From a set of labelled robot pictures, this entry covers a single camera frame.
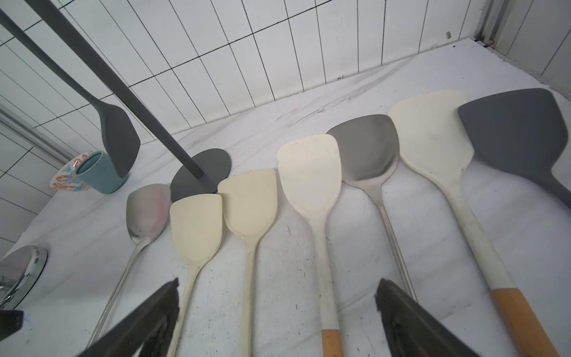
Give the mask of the grey spatula mint handle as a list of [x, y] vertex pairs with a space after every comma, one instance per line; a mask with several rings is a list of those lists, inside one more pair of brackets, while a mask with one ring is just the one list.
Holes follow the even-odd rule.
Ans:
[[475, 152], [497, 170], [533, 181], [570, 206], [570, 190], [553, 175], [569, 133], [547, 89], [519, 89], [470, 101], [457, 109]]

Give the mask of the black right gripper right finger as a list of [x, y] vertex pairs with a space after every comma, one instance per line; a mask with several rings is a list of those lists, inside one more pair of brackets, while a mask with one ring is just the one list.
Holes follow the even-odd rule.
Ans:
[[381, 279], [376, 307], [392, 356], [476, 356], [393, 281]]

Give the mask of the chrome wine glass holder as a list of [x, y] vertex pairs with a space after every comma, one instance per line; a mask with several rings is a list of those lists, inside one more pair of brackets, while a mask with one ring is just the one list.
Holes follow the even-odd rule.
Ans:
[[1, 260], [1, 310], [13, 310], [34, 287], [48, 260], [47, 248], [27, 245]]

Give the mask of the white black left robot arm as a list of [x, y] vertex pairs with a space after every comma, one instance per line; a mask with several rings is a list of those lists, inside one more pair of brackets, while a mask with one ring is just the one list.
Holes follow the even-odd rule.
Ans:
[[22, 329], [24, 312], [22, 310], [0, 311], [0, 341]]

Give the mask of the grey metal utensil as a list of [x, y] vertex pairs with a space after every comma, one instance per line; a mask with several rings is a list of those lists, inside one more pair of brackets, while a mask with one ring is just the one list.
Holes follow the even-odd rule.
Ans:
[[119, 296], [123, 284], [125, 284], [138, 256], [150, 243], [160, 236], [167, 225], [171, 204], [171, 189], [167, 184], [149, 184], [129, 195], [126, 204], [126, 226], [131, 240], [136, 245], [135, 251], [131, 254], [126, 268], [86, 345], [86, 349], [98, 340], [114, 302]]

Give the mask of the cream utensil dark wood handle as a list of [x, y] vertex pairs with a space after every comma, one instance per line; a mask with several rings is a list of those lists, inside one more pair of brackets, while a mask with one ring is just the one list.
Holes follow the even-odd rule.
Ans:
[[379, 207], [404, 291], [418, 300], [383, 203], [382, 185], [399, 163], [399, 137], [393, 120], [387, 115], [366, 115], [340, 123], [327, 133], [338, 143], [343, 182], [363, 190]]

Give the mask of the cream spatula mint handle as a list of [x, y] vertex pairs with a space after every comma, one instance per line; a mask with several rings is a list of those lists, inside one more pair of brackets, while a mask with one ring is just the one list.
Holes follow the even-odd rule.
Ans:
[[255, 258], [258, 243], [277, 218], [276, 172], [266, 168], [234, 175], [219, 183], [218, 193], [226, 226], [246, 245], [239, 355], [250, 356]]

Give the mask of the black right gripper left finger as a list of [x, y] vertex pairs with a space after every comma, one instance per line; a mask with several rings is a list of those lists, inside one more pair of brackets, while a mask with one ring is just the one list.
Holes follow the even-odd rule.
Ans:
[[178, 279], [159, 288], [81, 356], [166, 356], [179, 312]]

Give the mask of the cream spoon mint handle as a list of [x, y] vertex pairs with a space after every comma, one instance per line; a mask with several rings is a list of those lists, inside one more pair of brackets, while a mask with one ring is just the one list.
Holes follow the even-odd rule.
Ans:
[[222, 243], [222, 197], [217, 193], [207, 193], [180, 199], [170, 208], [170, 222], [175, 249], [188, 269], [187, 282], [180, 298], [180, 311], [167, 353], [174, 356], [196, 277]]

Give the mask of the teal ceramic cup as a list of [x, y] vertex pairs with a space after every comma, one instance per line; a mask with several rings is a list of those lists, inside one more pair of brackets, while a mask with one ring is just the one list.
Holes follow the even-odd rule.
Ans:
[[83, 160], [75, 169], [74, 175], [102, 194], [110, 194], [118, 190], [127, 180], [120, 178], [104, 151], [97, 151]]

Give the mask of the grey utensil rack stand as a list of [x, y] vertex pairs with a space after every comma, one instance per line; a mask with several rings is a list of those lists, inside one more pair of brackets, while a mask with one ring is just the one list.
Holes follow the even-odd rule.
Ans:
[[27, 4], [182, 163], [170, 185], [173, 202], [218, 191], [219, 183], [229, 176], [232, 167], [225, 150], [214, 148], [189, 156], [54, 4], [50, 1], [28, 1]]

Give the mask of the cream spatula light wood handle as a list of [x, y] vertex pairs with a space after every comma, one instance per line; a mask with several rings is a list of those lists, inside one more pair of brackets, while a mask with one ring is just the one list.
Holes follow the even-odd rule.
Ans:
[[466, 102], [464, 93], [443, 90], [391, 107], [388, 114], [398, 132], [401, 159], [444, 193], [520, 355], [557, 356], [556, 347], [462, 194], [462, 174], [474, 157], [457, 112]]

